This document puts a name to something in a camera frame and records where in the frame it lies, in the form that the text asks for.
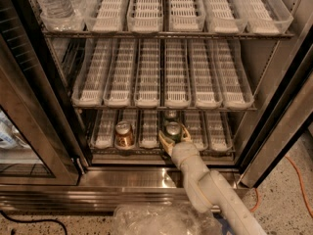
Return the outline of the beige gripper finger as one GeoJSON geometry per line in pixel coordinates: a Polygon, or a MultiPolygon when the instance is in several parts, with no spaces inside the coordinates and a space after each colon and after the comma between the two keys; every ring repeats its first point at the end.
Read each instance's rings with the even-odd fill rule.
{"type": "Polygon", "coordinates": [[[164,151],[169,155],[172,156],[172,151],[175,146],[175,141],[171,138],[167,137],[161,130],[158,132],[158,139],[162,145],[164,151]]]}
{"type": "Polygon", "coordinates": [[[180,124],[180,126],[182,129],[181,142],[191,142],[192,137],[186,126],[184,124],[180,124]]]}

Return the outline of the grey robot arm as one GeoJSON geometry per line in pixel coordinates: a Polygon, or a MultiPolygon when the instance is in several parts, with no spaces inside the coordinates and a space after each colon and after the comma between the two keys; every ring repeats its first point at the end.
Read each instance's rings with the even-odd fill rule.
{"type": "Polygon", "coordinates": [[[235,235],[267,235],[226,178],[219,171],[207,167],[189,131],[183,124],[180,126],[184,136],[179,143],[161,130],[158,139],[183,173],[183,187],[192,206],[200,213],[217,206],[235,235]]]}

